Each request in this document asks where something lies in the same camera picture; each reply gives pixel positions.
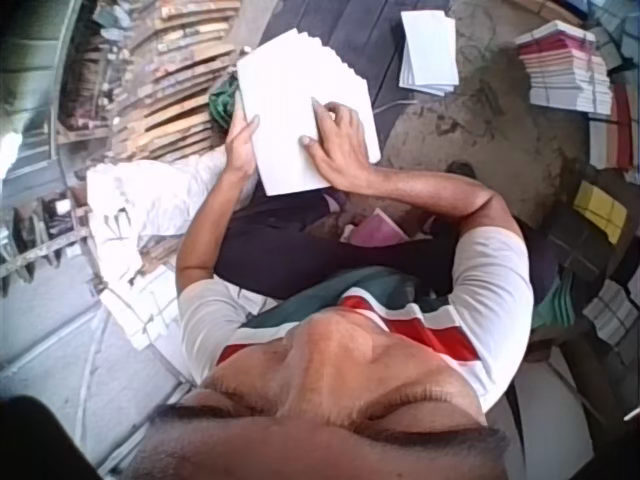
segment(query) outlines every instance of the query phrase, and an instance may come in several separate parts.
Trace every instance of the shirt sleeve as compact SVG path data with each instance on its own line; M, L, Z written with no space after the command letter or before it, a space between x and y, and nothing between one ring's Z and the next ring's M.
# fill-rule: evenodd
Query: shirt sleeve
M248 312L218 277L189 285L178 298L178 308L182 348L199 384Z
M533 291L524 241L498 227L463 235L449 302L486 373L488 385L481 397L486 411L506 391L529 340Z

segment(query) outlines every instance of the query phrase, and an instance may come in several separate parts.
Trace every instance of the striped shirt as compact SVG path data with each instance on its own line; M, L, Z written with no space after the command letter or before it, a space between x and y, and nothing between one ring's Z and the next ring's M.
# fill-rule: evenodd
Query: striped shirt
M185 289L179 298L183 347L196 381L243 348L280 338L311 314L340 305L434 350L467 379L487 411L524 356L533 293L524 242L507 230L481 227L458 242L447 297L432 297L414 277L369 267L275 305L217 277Z

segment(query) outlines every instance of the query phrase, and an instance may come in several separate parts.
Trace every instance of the closed eye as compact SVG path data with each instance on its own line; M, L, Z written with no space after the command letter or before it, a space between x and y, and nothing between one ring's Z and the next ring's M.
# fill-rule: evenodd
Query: closed eye
M449 395L441 390L436 390L428 386L409 390L403 389L400 392L392 392L391 395L385 395L381 399L367 405L360 416L366 421L375 422L409 405L423 402L447 401L449 401Z

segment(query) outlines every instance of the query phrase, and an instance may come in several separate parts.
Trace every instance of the nose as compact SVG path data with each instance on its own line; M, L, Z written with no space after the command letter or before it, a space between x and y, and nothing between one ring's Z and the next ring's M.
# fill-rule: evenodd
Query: nose
M322 312L293 332L279 379L283 399L278 416L339 424L364 401L376 339L352 315Z

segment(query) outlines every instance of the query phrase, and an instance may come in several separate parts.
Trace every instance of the stack of wooden planks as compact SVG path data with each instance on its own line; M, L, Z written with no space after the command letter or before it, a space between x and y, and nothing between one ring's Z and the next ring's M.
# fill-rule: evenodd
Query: stack of wooden planks
M173 162L212 147L208 90L235 65L239 1L142 0L114 89L109 156Z

